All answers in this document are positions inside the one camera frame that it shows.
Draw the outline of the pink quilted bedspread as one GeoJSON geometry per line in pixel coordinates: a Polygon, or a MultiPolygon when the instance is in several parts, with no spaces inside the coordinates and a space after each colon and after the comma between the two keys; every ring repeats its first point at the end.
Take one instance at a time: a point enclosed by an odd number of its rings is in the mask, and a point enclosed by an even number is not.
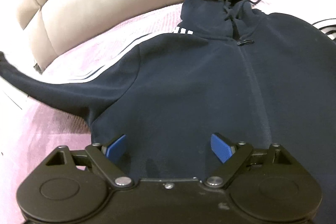
{"type": "MultiPolygon", "coordinates": [[[[309,23],[335,17],[335,0],[253,0],[264,13],[280,12],[309,23]]],[[[120,53],[150,32],[172,31],[181,5],[171,5],[131,18],[59,56],[43,73],[44,80],[74,80],[120,53]]],[[[1,223],[22,223],[16,191],[24,178],[57,145],[84,148],[89,129],[78,117],[50,108],[3,85],[1,99],[1,223]]]]}

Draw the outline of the navy blue striped hoodie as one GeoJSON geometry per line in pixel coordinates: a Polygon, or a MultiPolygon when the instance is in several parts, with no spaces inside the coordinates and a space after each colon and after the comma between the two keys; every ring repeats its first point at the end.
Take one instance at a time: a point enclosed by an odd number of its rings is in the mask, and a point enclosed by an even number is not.
{"type": "Polygon", "coordinates": [[[1,76],[82,117],[94,142],[125,134],[132,177],[206,177],[212,133],[280,143],[335,199],[335,42],[248,0],[185,0],[173,33],[145,36],[88,82],[47,84],[1,58],[1,76]]]}

